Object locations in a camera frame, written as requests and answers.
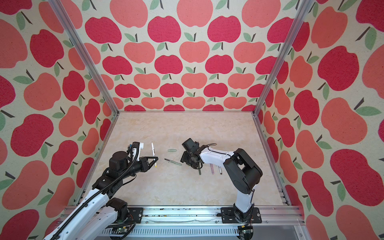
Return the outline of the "white yellow-tipped pen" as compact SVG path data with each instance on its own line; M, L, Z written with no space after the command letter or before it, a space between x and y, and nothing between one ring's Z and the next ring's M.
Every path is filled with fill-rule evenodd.
M156 156L156 153L155 153L154 143L151 142L151 145L152 145L153 157L155 157L155 156Z

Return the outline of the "light green pen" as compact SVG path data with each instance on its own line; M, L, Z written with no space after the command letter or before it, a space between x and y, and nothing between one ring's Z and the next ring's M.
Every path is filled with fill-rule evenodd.
M182 166L181 163L175 162L175 161L173 161L173 160L169 160L169 159L164 159L164 160L166 160L167 162L172 163L172 164L174 164L174 165Z

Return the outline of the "pink pen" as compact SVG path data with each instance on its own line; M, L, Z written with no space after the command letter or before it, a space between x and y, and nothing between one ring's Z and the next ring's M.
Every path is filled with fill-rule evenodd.
M211 168L211 173L212 173L212 175L214 175L214 174L215 174L214 165L213 165L213 164L210 164L210 168Z

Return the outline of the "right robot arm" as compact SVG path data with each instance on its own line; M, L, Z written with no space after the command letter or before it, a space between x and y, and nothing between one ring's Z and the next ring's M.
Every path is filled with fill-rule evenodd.
M234 152L219 151L208 145L192 147L184 146L181 162L195 170L204 164L212 164L224 168L233 185L238 190L234 203L234 215L239 223L247 223L253 211L254 187L259 184L263 172L261 168L243 149Z

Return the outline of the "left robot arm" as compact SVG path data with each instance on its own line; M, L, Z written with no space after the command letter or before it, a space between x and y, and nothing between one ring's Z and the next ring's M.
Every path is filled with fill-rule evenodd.
M93 184L83 202L45 240L94 240L116 221L124 222L131 214L127 202L115 198L127 177L151 169L158 157L139 157L136 150L118 151L109 167Z

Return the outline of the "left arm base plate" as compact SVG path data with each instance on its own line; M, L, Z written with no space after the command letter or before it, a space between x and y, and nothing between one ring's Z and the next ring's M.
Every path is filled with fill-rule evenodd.
M143 218L143 208L128 207L128 220L140 224Z

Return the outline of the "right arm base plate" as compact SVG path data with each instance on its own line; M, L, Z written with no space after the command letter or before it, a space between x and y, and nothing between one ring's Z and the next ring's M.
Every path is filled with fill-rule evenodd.
M238 210L236 207L221 208L220 215L223 224L261 224L262 217L259 208L250 208L246 213Z

